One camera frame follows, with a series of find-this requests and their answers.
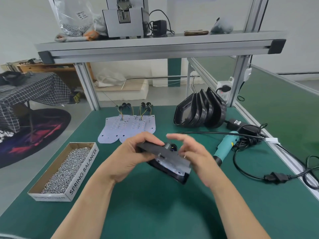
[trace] plastic bag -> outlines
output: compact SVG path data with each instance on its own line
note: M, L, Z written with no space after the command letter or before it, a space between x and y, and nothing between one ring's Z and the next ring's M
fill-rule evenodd
M60 28L71 37L81 37L92 25L92 6L88 0L54 0Z

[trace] power adapter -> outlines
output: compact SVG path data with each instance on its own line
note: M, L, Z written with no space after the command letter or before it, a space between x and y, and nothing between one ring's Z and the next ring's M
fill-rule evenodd
M163 36L167 32L167 22L165 20L153 21L153 35Z
M248 125L248 124L232 118L232 119L229 119L229 121L227 121L226 128L231 131L237 131L238 133L241 133L241 134L247 134L252 136L256 136L258 134L259 128L255 126L244 126L244 125Z

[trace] black rug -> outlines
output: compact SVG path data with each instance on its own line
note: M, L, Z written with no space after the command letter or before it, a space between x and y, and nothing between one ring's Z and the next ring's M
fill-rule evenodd
M34 110L34 133L30 142L29 127L21 128L13 137L0 143L0 169L18 162L46 147L59 137L71 121L71 115L65 110L48 108ZM20 121L29 125L29 116Z

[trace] electric screwdriver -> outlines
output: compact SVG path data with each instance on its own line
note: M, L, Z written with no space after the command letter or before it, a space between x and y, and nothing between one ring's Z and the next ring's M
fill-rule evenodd
M217 146L217 151L215 152L213 158L218 166L221 166L229 151L239 140L239 136L236 135L238 132L232 131L232 133L234 133L234 135L226 135L221 143Z

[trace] box of screws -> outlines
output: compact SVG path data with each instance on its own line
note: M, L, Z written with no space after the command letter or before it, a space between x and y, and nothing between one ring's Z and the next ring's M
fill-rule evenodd
M94 142L69 143L28 194L36 201L72 201L98 152Z

